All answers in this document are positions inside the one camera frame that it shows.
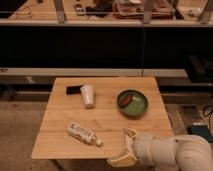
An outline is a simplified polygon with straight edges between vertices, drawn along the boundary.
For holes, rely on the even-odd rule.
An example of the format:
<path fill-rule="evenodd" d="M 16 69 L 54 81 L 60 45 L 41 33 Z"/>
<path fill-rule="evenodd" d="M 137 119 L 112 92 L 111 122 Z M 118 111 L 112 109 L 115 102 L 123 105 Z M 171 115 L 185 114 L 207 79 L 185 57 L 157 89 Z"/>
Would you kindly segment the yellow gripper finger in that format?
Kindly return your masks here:
<path fill-rule="evenodd" d="M 131 128 L 124 128 L 123 132 L 124 132 L 124 139 L 125 139 L 125 144 L 126 144 L 127 150 L 129 152 L 132 152 L 133 143 L 136 138 L 137 132 Z"/>
<path fill-rule="evenodd" d="M 124 151 L 114 158 L 109 158 L 107 163 L 112 167 L 129 167 L 137 162 L 137 158 L 129 151 Z"/>

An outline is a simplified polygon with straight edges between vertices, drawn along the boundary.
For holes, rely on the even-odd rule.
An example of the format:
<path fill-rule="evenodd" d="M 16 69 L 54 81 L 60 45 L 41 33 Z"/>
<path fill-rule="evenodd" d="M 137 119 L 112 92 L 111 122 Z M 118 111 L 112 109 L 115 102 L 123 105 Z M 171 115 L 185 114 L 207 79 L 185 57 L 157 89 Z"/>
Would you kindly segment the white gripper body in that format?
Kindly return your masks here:
<path fill-rule="evenodd" d="M 155 165 L 151 154 L 151 145 L 153 140 L 153 135 L 140 135 L 135 138 L 133 143 L 133 152 L 142 165 Z"/>

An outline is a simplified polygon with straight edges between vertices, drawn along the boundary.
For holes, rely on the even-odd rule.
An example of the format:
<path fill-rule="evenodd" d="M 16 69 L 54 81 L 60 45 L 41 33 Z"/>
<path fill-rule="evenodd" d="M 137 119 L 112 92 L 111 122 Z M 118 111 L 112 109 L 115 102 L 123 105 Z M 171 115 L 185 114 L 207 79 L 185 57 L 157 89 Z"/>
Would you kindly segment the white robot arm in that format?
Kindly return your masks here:
<path fill-rule="evenodd" d="M 129 167 L 139 162 L 143 166 L 177 166 L 180 171 L 213 171 L 211 146 L 201 136 L 158 137 L 130 128 L 123 132 L 125 150 L 107 160 L 112 167 Z"/>

